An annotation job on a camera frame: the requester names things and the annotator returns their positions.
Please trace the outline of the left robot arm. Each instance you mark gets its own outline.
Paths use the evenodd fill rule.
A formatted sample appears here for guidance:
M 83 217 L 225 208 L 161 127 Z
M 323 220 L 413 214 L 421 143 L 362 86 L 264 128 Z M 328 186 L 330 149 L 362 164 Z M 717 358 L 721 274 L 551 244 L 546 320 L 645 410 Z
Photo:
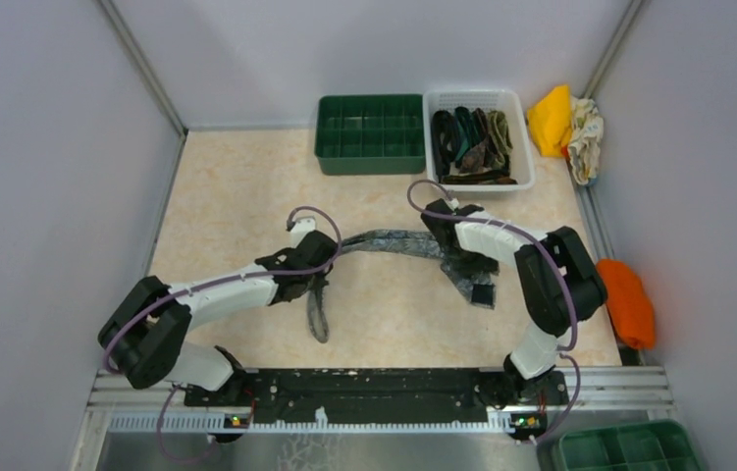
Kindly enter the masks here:
M 207 390 L 224 406 L 239 403 L 246 380 L 222 347 L 203 347 L 187 335 L 239 311 L 291 302 L 327 274 L 340 244 L 313 230 L 297 244 L 260 257 L 224 277 L 165 284 L 139 280 L 97 335 L 103 364 L 136 390 L 161 382 Z

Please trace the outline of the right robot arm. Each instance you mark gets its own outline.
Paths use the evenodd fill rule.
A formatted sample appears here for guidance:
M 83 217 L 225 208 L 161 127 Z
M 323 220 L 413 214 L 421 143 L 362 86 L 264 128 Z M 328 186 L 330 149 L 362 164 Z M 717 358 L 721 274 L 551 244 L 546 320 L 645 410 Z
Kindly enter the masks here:
M 504 390 L 517 404 L 531 403 L 556 357 L 574 348 L 578 324 L 608 299 L 581 237 L 567 226 L 549 232 L 523 229 L 480 206 L 460 207 L 444 199 L 429 203 L 421 220 L 444 248 L 515 269 L 530 323 L 504 360 Z

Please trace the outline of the grey floral tie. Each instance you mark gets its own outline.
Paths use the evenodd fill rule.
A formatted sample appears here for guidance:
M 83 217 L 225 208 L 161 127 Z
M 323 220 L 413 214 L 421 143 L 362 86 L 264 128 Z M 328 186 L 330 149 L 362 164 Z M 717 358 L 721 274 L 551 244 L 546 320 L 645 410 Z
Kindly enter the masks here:
M 367 231 L 343 241 L 342 254 L 353 252 L 390 253 L 437 260 L 443 273 L 469 304 L 487 309 L 496 307 L 497 290 L 492 276 L 500 272 L 499 263 L 482 254 L 440 243 L 428 231 Z

